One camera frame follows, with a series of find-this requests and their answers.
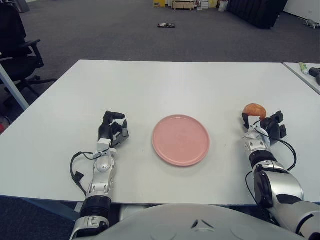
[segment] white desk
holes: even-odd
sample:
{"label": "white desk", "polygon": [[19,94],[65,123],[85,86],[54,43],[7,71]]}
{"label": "white desk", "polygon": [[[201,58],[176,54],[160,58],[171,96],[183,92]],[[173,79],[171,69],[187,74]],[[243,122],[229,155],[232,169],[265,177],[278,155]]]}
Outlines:
{"label": "white desk", "polygon": [[[320,85],[316,82],[316,78],[311,75],[306,75],[301,71],[299,63],[284,63],[294,74],[296,74],[302,81],[304,81],[310,88],[315,90],[320,95]],[[320,64],[307,63],[308,70],[310,68],[320,68]]]}
{"label": "white desk", "polygon": [[[182,63],[80,60],[0,136],[0,195],[84,200],[69,172],[78,151],[95,151],[106,110],[126,114],[130,138],[118,150],[113,202],[250,205],[242,110],[278,110],[297,152],[292,174],[305,200],[319,202],[320,97],[280,63]],[[207,157],[191,167],[162,161],[152,131],[163,117],[185,114],[208,130]],[[272,147],[285,166],[293,156]],[[74,164],[92,178],[92,161]]]}

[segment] white wall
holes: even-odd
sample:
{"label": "white wall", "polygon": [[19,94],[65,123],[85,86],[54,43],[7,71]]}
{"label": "white wall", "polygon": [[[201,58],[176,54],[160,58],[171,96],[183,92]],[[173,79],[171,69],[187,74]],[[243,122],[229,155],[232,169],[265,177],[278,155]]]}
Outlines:
{"label": "white wall", "polygon": [[320,23],[320,0],[288,0],[284,11]]}

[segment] black office chair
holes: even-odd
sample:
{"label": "black office chair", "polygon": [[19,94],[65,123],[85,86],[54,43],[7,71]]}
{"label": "black office chair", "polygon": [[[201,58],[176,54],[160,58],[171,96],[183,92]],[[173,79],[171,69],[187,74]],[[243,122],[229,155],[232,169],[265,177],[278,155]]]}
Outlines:
{"label": "black office chair", "polygon": [[[18,11],[12,6],[12,3],[0,3],[0,64],[10,76],[12,81],[20,81],[16,87],[21,92],[28,88],[37,97],[40,96],[31,85],[45,84],[55,82],[57,79],[40,80],[39,76],[26,79],[33,72],[44,66],[44,62],[37,48],[40,40],[25,41],[26,31],[21,21]],[[4,104],[13,99],[9,97]]]}

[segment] cardboard box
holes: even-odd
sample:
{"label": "cardboard box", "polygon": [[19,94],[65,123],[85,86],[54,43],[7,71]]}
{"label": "cardboard box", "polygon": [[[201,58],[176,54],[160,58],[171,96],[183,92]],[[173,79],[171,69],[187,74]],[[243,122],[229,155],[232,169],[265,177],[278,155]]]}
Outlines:
{"label": "cardboard box", "polygon": [[193,2],[185,2],[184,3],[184,8],[185,9],[193,9],[195,7]]}
{"label": "cardboard box", "polygon": [[173,1],[172,2],[172,8],[173,9],[184,9],[185,3],[183,1]]}

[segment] pink plate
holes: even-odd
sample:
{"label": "pink plate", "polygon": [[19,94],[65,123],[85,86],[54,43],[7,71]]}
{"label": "pink plate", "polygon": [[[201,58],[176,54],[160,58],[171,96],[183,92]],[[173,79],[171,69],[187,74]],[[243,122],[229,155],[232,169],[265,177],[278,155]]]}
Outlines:
{"label": "pink plate", "polygon": [[155,126],[152,144],[166,162],[177,166],[191,166],[205,158],[210,138],[205,127],[192,117],[172,115]]}

